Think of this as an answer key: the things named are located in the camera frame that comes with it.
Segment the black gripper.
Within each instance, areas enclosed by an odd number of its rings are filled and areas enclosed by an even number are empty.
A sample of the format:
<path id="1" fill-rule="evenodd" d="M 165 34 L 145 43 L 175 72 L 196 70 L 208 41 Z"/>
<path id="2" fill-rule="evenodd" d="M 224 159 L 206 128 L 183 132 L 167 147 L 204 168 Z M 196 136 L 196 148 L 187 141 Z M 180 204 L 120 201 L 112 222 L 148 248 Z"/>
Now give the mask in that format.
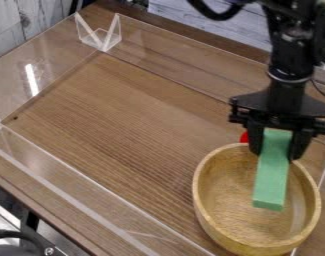
<path id="1" fill-rule="evenodd" d="M 325 135 L 325 102 L 304 93 L 304 85 L 272 81 L 254 93 L 232 96 L 228 100 L 228 121 L 247 126 L 248 149 L 259 154 L 264 127 L 295 131 L 288 160 L 302 157 L 312 135 Z"/>

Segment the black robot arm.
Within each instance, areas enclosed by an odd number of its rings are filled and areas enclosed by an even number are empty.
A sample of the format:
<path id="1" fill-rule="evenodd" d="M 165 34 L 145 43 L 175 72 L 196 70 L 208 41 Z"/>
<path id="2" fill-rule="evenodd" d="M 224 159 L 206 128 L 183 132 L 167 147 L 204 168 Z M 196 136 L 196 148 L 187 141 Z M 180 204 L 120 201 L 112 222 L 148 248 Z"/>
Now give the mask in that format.
<path id="1" fill-rule="evenodd" d="M 268 86 L 230 98 L 228 121 L 247 129 L 248 147 L 262 151 L 268 128 L 290 133 L 287 159 L 299 159 L 325 135 L 325 102 L 306 93 L 314 68 L 325 62 L 325 0 L 255 0 L 266 15 L 271 42 Z"/>

